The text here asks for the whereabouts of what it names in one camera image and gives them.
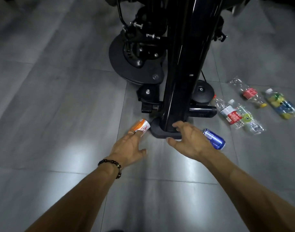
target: black beaded bracelet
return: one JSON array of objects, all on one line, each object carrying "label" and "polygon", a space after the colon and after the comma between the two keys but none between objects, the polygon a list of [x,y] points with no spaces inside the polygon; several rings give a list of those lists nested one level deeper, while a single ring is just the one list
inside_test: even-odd
[{"label": "black beaded bracelet", "polygon": [[114,161],[114,160],[107,160],[107,159],[104,159],[104,160],[101,160],[101,161],[98,163],[98,166],[99,166],[100,164],[102,164],[102,163],[111,163],[111,164],[115,164],[115,165],[118,167],[118,175],[117,175],[116,179],[119,179],[119,178],[121,177],[121,175],[122,175],[122,171],[121,171],[122,166],[121,166],[119,163],[117,163],[117,162]]}]

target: forearm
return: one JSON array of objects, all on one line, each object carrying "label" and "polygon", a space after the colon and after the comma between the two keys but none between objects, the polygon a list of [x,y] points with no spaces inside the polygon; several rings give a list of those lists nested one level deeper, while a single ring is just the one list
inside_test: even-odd
[{"label": "forearm", "polygon": [[250,231],[295,231],[295,207],[260,185],[221,152],[201,162],[214,175]]},{"label": "forearm", "polygon": [[90,231],[117,174],[116,166],[111,163],[101,164],[46,211],[26,232]]}]

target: red label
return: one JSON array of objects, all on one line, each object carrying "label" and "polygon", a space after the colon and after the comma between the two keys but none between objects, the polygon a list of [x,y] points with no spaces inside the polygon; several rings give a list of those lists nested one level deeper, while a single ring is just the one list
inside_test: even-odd
[{"label": "red label", "polygon": [[237,111],[233,111],[229,113],[227,116],[231,120],[231,121],[228,120],[231,125],[242,119],[242,116],[240,116],[240,114],[238,114]]},{"label": "red label", "polygon": [[254,97],[256,94],[257,94],[256,89],[249,88],[244,91],[243,96],[246,97],[247,99],[250,99],[250,98]]}]

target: bottle with yellow and blue label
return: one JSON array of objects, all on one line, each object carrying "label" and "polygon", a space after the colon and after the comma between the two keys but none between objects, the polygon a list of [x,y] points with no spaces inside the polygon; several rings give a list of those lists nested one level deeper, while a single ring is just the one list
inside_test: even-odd
[{"label": "bottle with yellow and blue label", "polygon": [[282,118],[288,120],[295,117],[295,106],[283,94],[268,89],[266,90],[266,99]]}]

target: white bottle cap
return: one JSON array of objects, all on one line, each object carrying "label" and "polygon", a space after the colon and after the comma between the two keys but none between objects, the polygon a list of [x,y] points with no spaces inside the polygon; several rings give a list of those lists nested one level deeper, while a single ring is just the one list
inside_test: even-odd
[{"label": "white bottle cap", "polygon": [[270,94],[270,93],[272,93],[273,92],[273,89],[267,89],[266,90],[266,94]]},{"label": "white bottle cap", "polygon": [[233,105],[233,103],[234,103],[234,100],[233,99],[231,99],[229,102],[228,102],[230,105]]}]

